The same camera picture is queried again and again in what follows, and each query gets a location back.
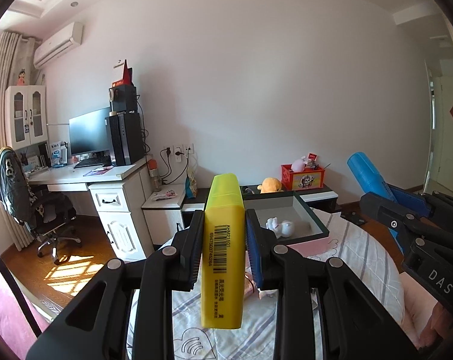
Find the barcode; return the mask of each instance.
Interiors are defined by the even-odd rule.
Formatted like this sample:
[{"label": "barcode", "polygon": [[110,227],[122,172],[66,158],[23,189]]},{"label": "barcode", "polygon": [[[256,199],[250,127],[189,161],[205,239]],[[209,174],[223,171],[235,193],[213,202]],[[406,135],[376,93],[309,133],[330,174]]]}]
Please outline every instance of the barcode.
[{"label": "barcode", "polygon": [[213,240],[213,273],[227,273],[227,247],[230,246],[230,226],[215,226]]}]

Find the air conditioner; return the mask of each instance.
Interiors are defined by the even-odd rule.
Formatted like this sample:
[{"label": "air conditioner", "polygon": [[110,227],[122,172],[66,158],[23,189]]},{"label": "air conditioner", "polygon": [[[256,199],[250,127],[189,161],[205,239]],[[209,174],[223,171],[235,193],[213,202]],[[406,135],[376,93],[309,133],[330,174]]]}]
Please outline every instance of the air conditioner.
[{"label": "air conditioner", "polygon": [[33,65],[41,69],[48,62],[57,59],[69,50],[82,44],[83,24],[74,22],[45,40],[35,50]]}]

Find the silver bolt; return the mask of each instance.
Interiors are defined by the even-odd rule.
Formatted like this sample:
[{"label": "silver bolt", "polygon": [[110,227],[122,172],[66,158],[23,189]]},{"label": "silver bolt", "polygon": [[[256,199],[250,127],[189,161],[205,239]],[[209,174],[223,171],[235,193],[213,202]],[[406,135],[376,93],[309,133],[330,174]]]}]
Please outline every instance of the silver bolt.
[{"label": "silver bolt", "polygon": [[276,254],[285,254],[286,252],[288,252],[288,247],[285,245],[275,245],[273,247],[273,251]]},{"label": "silver bolt", "polygon": [[122,261],[120,261],[119,259],[111,259],[106,264],[106,266],[108,267],[108,269],[118,269],[120,268],[120,266],[122,266]]},{"label": "silver bolt", "polygon": [[174,246],[165,246],[162,249],[162,253],[165,254],[165,256],[172,256],[177,252],[177,248]]},{"label": "silver bolt", "polygon": [[331,257],[328,261],[333,268],[341,268],[343,266],[343,260],[338,257]]}]

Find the open box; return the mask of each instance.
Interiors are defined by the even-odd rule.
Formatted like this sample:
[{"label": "open box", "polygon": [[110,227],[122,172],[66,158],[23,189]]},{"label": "open box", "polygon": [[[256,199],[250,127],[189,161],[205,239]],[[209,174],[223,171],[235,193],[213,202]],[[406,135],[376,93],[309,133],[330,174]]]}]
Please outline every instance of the open box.
[{"label": "open box", "polygon": [[294,191],[272,192],[243,196],[245,210],[254,209],[261,227],[269,218],[278,223],[291,221],[295,231],[290,237],[280,237],[279,244],[288,245],[302,256],[314,256],[329,249],[329,231],[313,210]]}]

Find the white toy figurine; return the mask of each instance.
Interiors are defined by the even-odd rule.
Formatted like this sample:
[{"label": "white toy figurine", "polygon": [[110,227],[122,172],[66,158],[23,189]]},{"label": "white toy figurine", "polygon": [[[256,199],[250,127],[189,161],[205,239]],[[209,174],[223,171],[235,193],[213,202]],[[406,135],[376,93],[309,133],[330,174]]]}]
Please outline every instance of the white toy figurine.
[{"label": "white toy figurine", "polygon": [[295,160],[293,164],[291,164],[290,169],[294,172],[303,172],[305,170],[305,165],[307,164],[305,158],[307,158],[307,156],[304,155],[299,160]]},{"label": "white toy figurine", "polygon": [[290,221],[283,221],[278,223],[278,218],[270,218],[266,222],[266,228],[273,231],[276,238],[290,237],[295,231],[295,225]]}]

